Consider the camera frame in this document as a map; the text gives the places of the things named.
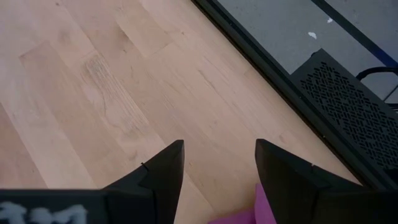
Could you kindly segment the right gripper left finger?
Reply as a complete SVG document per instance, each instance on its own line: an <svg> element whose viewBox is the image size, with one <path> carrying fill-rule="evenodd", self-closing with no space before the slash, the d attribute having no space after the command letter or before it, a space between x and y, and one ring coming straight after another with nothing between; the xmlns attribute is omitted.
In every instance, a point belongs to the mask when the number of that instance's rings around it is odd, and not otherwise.
<svg viewBox="0 0 398 224"><path fill-rule="evenodd" d="M184 159L184 141L179 139L106 186L108 224L174 224Z"/></svg>

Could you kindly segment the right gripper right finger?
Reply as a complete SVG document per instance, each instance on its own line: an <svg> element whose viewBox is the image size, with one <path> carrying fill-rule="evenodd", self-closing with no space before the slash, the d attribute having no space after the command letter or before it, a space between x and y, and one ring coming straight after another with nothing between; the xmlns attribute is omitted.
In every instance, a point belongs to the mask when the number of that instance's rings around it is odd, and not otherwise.
<svg viewBox="0 0 398 224"><path fill-rule="evenodd" d="M277 224L398 224L398 190L373 190L265 140L256 167Z"/></svg>

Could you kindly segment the purple cloth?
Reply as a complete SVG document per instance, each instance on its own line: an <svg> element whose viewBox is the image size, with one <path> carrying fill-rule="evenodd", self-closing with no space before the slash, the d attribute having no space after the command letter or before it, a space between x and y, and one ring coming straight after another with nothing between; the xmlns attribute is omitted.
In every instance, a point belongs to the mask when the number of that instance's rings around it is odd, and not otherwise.
<svg viewBox="0 0 398 224"><path fill-rule="evenodd" d="M261 184L256 184L255 193L253 209L219 218L208 224L277 224Z"/></svg>

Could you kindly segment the black perforated computer case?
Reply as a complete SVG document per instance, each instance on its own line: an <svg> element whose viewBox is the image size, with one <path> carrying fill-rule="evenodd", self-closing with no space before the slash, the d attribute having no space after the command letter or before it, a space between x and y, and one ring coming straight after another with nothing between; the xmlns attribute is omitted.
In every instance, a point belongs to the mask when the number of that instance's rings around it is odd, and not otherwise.
<svg viewBox="0 0 398 224"><path fill-rule="evenodd" d="M357 178L375 189L398 189L398 114L323 49L290 79Z"/></svg>

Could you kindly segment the black aluminium table frame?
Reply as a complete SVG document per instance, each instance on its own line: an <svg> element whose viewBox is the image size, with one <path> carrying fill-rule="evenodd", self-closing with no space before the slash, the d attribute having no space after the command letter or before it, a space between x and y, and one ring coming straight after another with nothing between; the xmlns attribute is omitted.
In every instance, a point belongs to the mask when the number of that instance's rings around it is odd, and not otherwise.
<svg viewBox="0 0 398 224"><path fill-rule="evenodd" d="M312 107L304 101L302 94L290 79L291 74L288 74L282 65L217 0L192 0L192 2L217 26L261 76L279 92L295 112L314 130L329 150L352 172L326 139L325 136L330 134L331 131L325 127L320 115L314 112ZM360 182L367 187L371 187L362 181Z"/></svg>

